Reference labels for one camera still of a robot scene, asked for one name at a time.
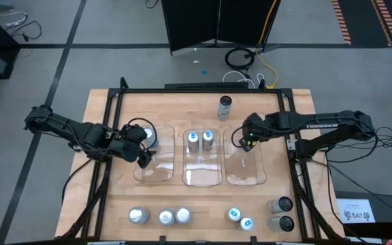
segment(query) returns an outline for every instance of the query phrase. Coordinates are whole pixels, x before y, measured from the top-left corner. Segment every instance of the orange striped floor marking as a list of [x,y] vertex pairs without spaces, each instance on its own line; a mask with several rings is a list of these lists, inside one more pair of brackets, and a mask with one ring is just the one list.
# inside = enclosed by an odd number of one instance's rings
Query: orange striped floor marking
[[340,4],[338,3],[338,0],[332,0],[332,6],[333,9],[335,10],[335,15],[337,16],[338,25],[340,26],[344,43],[348,45],[352,45],[352,42],[350,41],[350,34],[348,33],[346,22],[344,21],[343,13],[341,12],[341,8],[340,8]]
[[384,17],[385,23],[388,26],[388,30],[391,34],[392,37],[392,17],[385,5],[385,2],[383,0],[376,0],[377,4],[378,4],[378,8],[380,13],[382,14],[382,16]]

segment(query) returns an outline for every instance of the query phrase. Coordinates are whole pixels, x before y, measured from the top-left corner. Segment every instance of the yellow cable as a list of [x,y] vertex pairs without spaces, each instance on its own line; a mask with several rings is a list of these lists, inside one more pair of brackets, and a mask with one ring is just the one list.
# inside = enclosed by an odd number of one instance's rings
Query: yellow cable
[[264,62],[264,60],[261,58],[261,56],[259,56],[258,51],[256,51],[255,53],[257,53],[258,58],[261,60],[261,62],[270,70],[273,72],[273,74],[275,75],[275,82],[269,86],[267,86],[268,89],[273,89],[275,87],[275,85],[278,83],[278,74],[276,73],[276,71],[271,68],[268,64],[266,64]]
[[264,27],[263,27],[263,32],[262,32],[262,34],[261,34],[261,37],[259,38],[258,44],[260,44],[260,43],[263,41],[263,36],[264,36],[264,33],[265,33],[265,28],[267,27],[267,23],[269,22],[270,14],[272,13],[272,11],[273,11],[273,9],[274,9],[274,7],[275,7],[276,2],[277,2],[277,0],[274,0],[274,1],[273,1],[273,4],[272,4],[272,6],[270,7],[270,10],[269,10],[269,14],[267,14],[267,17],[265,18],[265,23],[264,23]]

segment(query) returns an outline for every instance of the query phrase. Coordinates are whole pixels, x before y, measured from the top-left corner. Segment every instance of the can lid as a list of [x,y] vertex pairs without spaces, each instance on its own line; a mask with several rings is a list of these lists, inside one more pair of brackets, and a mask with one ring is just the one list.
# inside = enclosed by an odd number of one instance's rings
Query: can lid
[[133,208],[129,211],[129,220],[136,223],[139,222],[143,217],[143,211],[140,208]]
[[229,97],[229,96],[222,96],[221,98],[220,98],[220,103],[222,104],[222,105],[225,105],[225,106],[228,106],[228,105],[231,105],[232,104],[232,99]]
[[242,218],[242,213],[238,208],[232,208],[228,211],[228,217],[232,221],[236,222],[239,221]]
[[207,130],[203,133],[203,138],[205,140],[212,140],[213,137],[214,137],[213,133],[209,130]]
[[240,220],[240,227],[244,230],[244,231],[250,231],[253,228],[253,222],[250,218],[242,218]]
[[292,231],[294,229],[294,221],[288,216],[283,216],[279,220],[279,226],[283,231]]
[[189,133],[189,141],[196,142],[198,139],[199,139],[199,136],[197,135],[196,132]]
[[176,220],[179,223],[187,223],[190,220],[190,210],[187,208],[178,208],[176,211]]
[[279,208],[285,212],[290,211],[293,208],[293,202],[288,197],[281,197],[278,201]]
[[146,134],[148,135],[146,137],[146,139],[150,138],[152,136],[152,129],[150,128],[144,128],[144,131],[146,132]]
[[174,222],[174,215],[169,210],[161,211],[159,215],[160,223],[168,225]]

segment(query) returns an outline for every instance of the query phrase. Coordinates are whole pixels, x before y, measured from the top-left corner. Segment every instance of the white cable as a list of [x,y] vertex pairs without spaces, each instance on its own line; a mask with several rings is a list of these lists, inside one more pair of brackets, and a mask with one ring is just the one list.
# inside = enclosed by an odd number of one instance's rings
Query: white cable
[[8,14],[0,14],[0,17],[1,17],[1,16],[11,16],[11,15],[13,15],[13,14],[24,14],[24,15],[27,15],[26,12],[24,12],[24,11],[19,11],[19,12],[12,12],[12,13],[8,13]]
[[262,79],[260,80],[259,79],[259,76],[263,76],[263,79],[264,79],[264,74],[262,74],[262,73],[258,73],[257,74],[257,81],[258,81],[258,85],[261,83],[261,81],[262,81]]
[[248,78],[240,79],[237,82],[243,82],[243,81],[250,82],[252,84],[253,88],[257,88],[255,86],[255,83],[251,79],[248,79]]
[[0,14],[0,17],[11,16],[13,14],[23,14],[24,18],[17,20],[15,22],[6,23],[5,24],[6,27],[17,27],[18,25],[22,24],[27,19],[27,16],[28,16],[28,14],[26,12],[21,11],[21,12],[12,12],[12,13],[8,13],[8,14]]
[[244,75],[243,75],[241,72],[238,72],[238,71],[230,71],[230,72],[227,72],[227,73],[223,76],[222,82],[225,82],[226,76],[228,76],[229,74],[232,74],[232,73],[237,73],[237,74],[239,74],[243,79],[246,79],[246,78],[244,77]]
[[243,78],[243,79],[238,80],[237,82],[243,82],[243,81],[250,82],[250,83],[252,84],[253,88],[257,88],[257,87],[255,86],[255,83],[254,83],[251,79],[246,78],[246,77],[245,77],[241,72],[239,72],[239,71],[229,71],[229,72],[227,72],[227,73],[223,76],[222,82],[225,82],[226,76],[228,76],[229,74],[232,74],[232,73],[240,74],[241,77]]

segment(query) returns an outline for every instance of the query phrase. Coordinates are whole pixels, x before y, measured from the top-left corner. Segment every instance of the black can top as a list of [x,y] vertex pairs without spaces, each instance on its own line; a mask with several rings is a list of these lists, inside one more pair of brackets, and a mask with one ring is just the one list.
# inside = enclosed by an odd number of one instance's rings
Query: black can top
[[294,229],[294,221],[292,218],[288,217],[288,216],[283,216],[280,220],[279,220],[279,225],[280,228],[283,231],[287,231],[290,232]]
[[290,211],[293,208],[293,202],[288,197],[281,197],[278,201],[280,209],[285,212]]
[[232,99],[229,96],[222,96],[220,98],[220,103],[224,106],[228,106],[232,104]]

